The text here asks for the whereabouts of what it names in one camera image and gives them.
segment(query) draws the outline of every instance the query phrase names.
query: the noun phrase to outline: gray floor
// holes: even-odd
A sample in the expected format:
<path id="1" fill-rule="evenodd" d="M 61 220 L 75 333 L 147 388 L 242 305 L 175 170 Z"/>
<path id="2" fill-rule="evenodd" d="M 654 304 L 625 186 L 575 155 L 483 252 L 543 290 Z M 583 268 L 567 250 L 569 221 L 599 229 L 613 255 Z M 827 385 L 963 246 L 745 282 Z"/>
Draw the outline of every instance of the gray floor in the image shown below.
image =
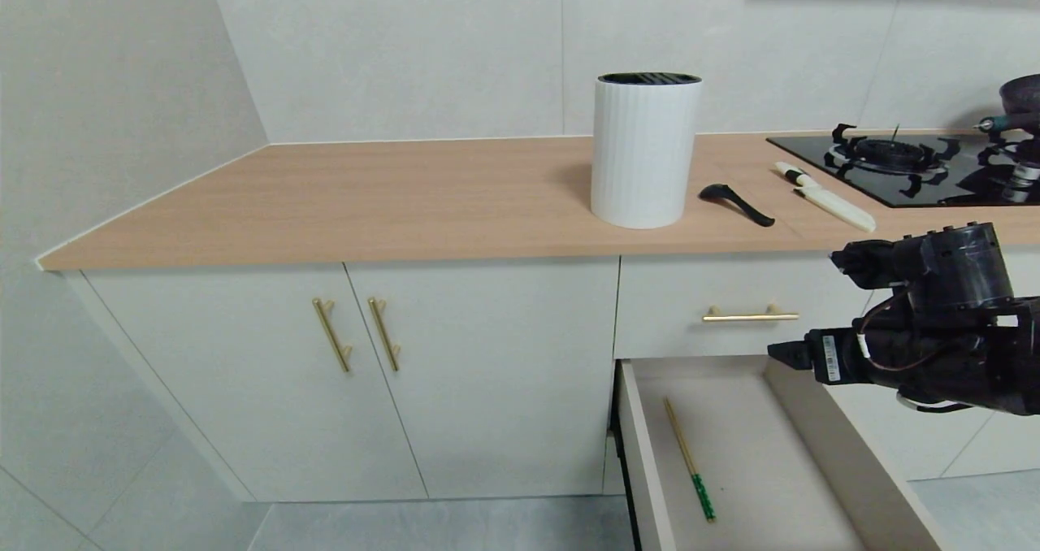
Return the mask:
<path id="1" fill-rule="evenodd" d="M 1040 471 L 914 482 L 957 551 L 1040 551 Z M 250 551 L 632 549 L 624 497 L 276 504 Z"/>

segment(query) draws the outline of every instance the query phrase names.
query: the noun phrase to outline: robotic hand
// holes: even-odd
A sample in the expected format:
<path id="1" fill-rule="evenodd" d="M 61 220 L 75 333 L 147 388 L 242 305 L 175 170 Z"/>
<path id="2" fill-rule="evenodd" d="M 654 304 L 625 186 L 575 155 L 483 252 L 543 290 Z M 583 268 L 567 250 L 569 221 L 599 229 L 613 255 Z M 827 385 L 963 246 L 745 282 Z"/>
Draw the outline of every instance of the robotic hand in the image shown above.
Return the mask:
<path id="1" fill-rule="evenodd" d="M 991 222 L 850 243 L 831 262 L 859 288 L 892 295 L 851 327 L 771 344 L 771 358 L 826 385 L 896 389 L 921 412 L 1040 415 L 1040 296 L 1014 296 Z M 929 406 L 943 401 L 953 403 Z"/>

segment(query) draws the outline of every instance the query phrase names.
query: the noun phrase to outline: chopsticks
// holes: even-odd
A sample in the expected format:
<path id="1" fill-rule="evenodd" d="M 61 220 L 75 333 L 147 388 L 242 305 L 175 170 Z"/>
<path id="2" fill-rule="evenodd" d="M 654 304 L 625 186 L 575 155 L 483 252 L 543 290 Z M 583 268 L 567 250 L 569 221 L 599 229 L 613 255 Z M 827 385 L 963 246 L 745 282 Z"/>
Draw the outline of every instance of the chopsticks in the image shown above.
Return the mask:
<path id="1" fill-rule="evenodd" d="M 690 448 L 686 446 L 686 440 L 682 437 L 682 427 L 679 426 L 679 418 L 676 417 L 672 402 L 668 400 L 668 396 L 665 397 L 665 410 L 668 411 L 668 420 L 672 421 L 675 439 L 679 441 L 679 448 L 682 450 L 682 460 L 686 462 L 686 470 L 690 471 L 690 477 L 694 480 L 694 489 L 697 491 L 697 498 L 701 501 L 701 509 L 704 510 L 704 518 L 707 522 L 713 523 L 714 508 L 711 506 L 711 500 L 708 499 L 708 491 L 704 488 L 704 481 L 701 479 L 701 475 L 697 473 L 697 468 L 694 467 L 694 456 L 691 455 Z"/>

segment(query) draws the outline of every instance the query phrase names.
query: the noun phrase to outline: knife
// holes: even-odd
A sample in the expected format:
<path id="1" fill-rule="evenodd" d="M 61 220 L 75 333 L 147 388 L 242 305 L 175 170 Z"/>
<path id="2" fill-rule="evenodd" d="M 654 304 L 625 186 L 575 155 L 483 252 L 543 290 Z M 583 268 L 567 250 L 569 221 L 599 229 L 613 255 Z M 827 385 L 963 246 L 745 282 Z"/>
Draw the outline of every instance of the knife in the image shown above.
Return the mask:
<path id="1" fill-rule="evenodd" d="M 812 177 L 809 177 L 805 170 L 783 161 L 777 162 L 776 166 L 777 170 L 780 170 L 781 176 L 784 177 L 784 180 L 798 185 L 795 188 L 796 194 L 804 196 L 804 199 L 809 200 L 809 202 L 815 204 L 817 207 L 822 207 L 822 209 L 829 211 L 829 213 L 837 215 L 841 220 L 848 221 L 849 225 L 855 226 L 857 229 L 863 230 L 863 232 L 873 233 L 874 230 L 877 230 L 878 225 L 877 221 L 874 221 L 874 215 L 869 215 L 865 210 L 861 210 L 859 207 L 846 202 L 841 195 L 835 194 L 834 191 L 828 191 L 821 184 L 817 184 Z"/>

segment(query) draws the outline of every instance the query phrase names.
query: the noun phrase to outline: gas stove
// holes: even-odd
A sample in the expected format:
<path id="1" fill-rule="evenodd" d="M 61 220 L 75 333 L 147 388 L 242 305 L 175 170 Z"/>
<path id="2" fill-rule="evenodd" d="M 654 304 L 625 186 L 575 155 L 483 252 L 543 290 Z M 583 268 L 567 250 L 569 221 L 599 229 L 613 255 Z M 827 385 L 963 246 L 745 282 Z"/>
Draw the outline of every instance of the gas stove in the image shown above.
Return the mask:
<path id="1" fill-rule="evenodd" d="M 776 136 L 798 155 L 888 207 L 1037 206 L 1040 139 L 999 135 Z"/>

